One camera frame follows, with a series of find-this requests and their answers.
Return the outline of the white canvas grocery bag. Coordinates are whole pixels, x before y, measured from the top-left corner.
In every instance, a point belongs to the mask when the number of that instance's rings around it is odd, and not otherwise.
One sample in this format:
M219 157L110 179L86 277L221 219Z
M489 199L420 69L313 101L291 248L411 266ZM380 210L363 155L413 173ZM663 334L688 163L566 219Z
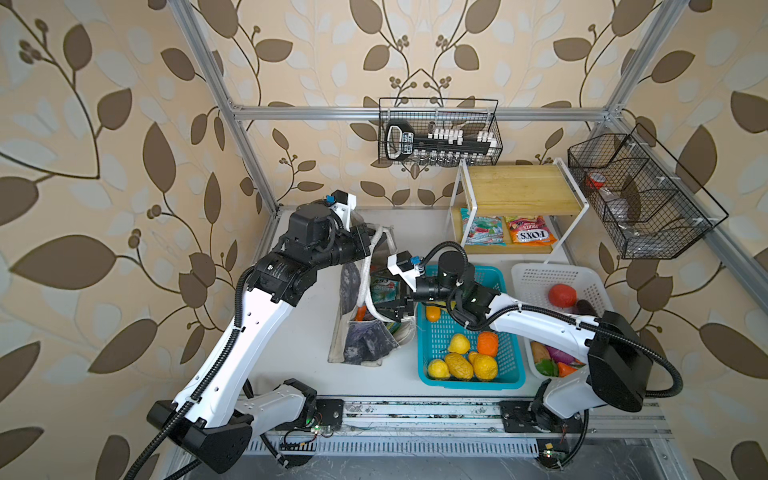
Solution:
M373 253L342 266L339 306L327 361L363 367L379 367L385 358L416 338L414 315L401 322L387 321L377 314L371 300L371 277L386 269L387 258L396 253L392 231L378 227ZM367 308L363 321L356 321L357 309Z

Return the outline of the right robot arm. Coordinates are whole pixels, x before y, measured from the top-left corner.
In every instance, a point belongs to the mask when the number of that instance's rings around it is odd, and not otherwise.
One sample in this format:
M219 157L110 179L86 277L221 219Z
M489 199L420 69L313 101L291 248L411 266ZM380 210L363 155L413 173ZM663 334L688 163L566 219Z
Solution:
M645 346L621 315L560 312L483 286L456 242L442 242L424 257L393 254L387 268L406 285L400 304L407 310L417 303L439 303L466 331L522 336L581 362L576 372L539 386L528 407L539 430L556 431L573 417L585 421L601 406L636 413L648 398L672 398L683 390L678 369Z

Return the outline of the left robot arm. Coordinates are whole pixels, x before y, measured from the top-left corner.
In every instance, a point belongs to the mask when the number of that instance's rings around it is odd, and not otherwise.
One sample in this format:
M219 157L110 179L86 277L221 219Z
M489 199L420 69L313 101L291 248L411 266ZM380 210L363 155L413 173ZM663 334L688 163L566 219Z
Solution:
M336 190L298 207L276 246L240 276L234 316L203 366L172 400L158 401L147 420L158 429L126 472L134 479L166 439L192 455L178 479L204 464L232 468L255 434L312 415L314 389L290 379L254 397L240 412L238 398L266 344L311 288L320 270L369 257L377 241L354 224L355 195Z

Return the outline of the pink teal snack bag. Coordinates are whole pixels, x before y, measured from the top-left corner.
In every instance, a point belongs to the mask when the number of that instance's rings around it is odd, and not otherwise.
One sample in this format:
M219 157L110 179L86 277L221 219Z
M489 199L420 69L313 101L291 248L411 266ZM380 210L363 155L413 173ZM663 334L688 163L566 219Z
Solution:
M371 277L370 294L374 304L382 304L400 298L400 281L389 276Z

